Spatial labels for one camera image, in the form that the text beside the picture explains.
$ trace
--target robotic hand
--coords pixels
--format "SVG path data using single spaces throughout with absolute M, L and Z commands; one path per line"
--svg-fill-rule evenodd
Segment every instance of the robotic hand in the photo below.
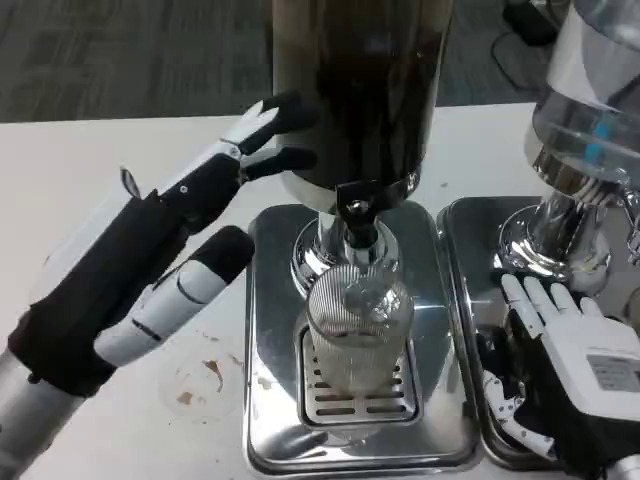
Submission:
M 533 452 L 557 457 L 568 473 L 640 478 L 640 340 L 633 329 L 606 318 L 591 298 L 576 302 L 561 284 L 549 294 L 534 277 L 521 283 L 507 274 L 501 283 L 514 343 L 506 355 L 524 388 L 505 398 L 503 380 L 514 370 L 492 372 L 500 362 L 483 343 L 485 398 L 500 427 Z M 504 342 L 500 349 L 505 355 Z M 516 421 L 527 407 L 542 433 Z
M 162 190 L 143 198 L 121 171 L 115 192 L 47 259 L 0 355 L 0 479 L 18 477 L 116 368 L 161 345 L 244 270 L 253 241 L 226 227 L 163 275 L 244 182 L 313 166 L 304 149 L 260 149 L 315 121 L 297 94 L 278 95 Z

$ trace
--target brown stain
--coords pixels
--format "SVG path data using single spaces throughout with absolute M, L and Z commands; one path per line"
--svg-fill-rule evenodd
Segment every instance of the brown stain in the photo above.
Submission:
M 182 392 L 178 398 L 176 398 L 178 403 L 182 403 L 183 405 L 191 405 L 191 399 L 193 398 L 193 393 L 191 392 Z
M 218 376 L 220 385 L 218 386 L 217 392 L 220 393 L 222 386 L 224 385 L 224 378 L 222 378 L 222 373 L 220 373 L 220 369 L 218 368 L 218 362 L 215 360 L 208 360 L 206 362 L 202 362 L 202 364 Z
M 271 381 L 267 380 L 266 378 L 259 377 L 258 384 L 265 390 L 271 390 Z
M 231 353 L 228 353 L 227 355 L 229 356 L 229 358 L 231 359 L 233 364 L 237 365 L 238 367 L 240 367 L 240 370 L 242 370 L 242 372 L 244 373 L 244 362 L 241 362 L 240 360 L 238 360 L 238 357 L 236 357 L 235 355 L 233 355 Z

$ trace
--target white table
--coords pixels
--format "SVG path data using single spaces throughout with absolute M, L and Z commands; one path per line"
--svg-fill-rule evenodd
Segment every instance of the white table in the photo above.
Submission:
M 435 217 L 463 196 L 543 192 L 522 146 L 532 107 L 438 109 L 413 200 Z M 218 117 L 1 125 L 0 338 L 15 327 L 47 253 L 97 204 L 119 165 L 134 173 L 144 191 L 161 186 L 232 121 Z M 267 206 L 292 202 L 277 178 L 255 182 L 243 187 L 204 235 L 225 224 L 247 228 Z M 193 239 L 190 247 L 204 238 Z M 251 478 L 241 450 L 243 374 L 230 357 L 243 358 L 244 299 L 243 275 L 167 345 L 118 371 L 24 478 Z M 202 367 L 211 359 L 220 362 L 224 377 L 220 393 L 215 375 Z M 190 406 L 176 400 L 187 388 L 196 394 Z M 455 478 L 514 476 L 556 477 L 514 474 L 483 460 Z

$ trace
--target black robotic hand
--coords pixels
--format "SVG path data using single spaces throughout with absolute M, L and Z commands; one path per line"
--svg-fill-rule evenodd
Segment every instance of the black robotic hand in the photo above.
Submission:
M 508 358 L 496 362 L 495 352 L 487 349 L 482 355 L 485 398 L 502 430 L 586 479 L 635 458 L 640 340 L 633 329 L 606 318 L 593 299 L 559 283 L 507 274 L 501 286 L 510 307 L 509 340 L 503 332 L 493 344 L 507 344 Z M 485 342 L 479 342 L 481 349 Z M 491 368 L 502 370 L 494 374 Z M 527 405 L 527 415 L 519 417 Z
M 315 164 L 305 149 L 260 150 L 273 135 L 315 120 L 298 94 L 278 95 L 253 105 L 160 191 L 141 197 L 122 170 L 115 192 L 48 258 L 9 338 L 9 351 L 32 372 L 31 381 L 89 397 L 116 367 L 155 348 L 211 301 L 253 255 L 251 239 L 239 229 L 220 232 L 158 279 L 244 182 Z M 202 285 L 210 288 L 201 291 Z M 174 307 L 173 318 L 165 318 L 163 311 Z

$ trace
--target dark liquid container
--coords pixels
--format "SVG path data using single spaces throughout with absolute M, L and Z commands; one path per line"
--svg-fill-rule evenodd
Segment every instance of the dark liquid container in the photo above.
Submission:
M 316 186 L 415 172 L 425 153 L 451 0 L 272 0 L 274 92 L 316 105 L 311 130 L 281 135 L 319 156 Z

